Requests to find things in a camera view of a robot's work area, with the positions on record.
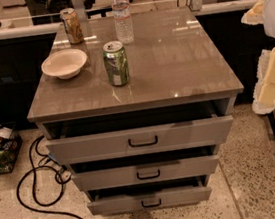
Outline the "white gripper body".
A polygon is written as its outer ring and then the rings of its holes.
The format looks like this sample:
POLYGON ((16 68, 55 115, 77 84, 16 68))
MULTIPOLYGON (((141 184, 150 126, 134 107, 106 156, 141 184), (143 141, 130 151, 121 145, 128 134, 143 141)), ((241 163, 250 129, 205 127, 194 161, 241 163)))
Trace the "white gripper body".
POLYGON ((257 79, 253 92, 252 110, 268 114, 275 110, 275 47, 264 49, 258 60, 257 79))

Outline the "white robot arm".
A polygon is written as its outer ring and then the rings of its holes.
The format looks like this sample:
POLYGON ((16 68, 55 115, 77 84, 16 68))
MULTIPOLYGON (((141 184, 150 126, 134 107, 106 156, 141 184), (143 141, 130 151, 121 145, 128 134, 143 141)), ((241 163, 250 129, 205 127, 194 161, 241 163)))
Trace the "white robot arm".
MULTIPOLYGON (((259 0, 243 15, 243 24, 263 24, 268 37, 275 39, 275 0, 259 0)), ((259 57, 253 91, 252 110, 258 114, 268 114, 275 110, 275 47, 264 49, 259 57)))

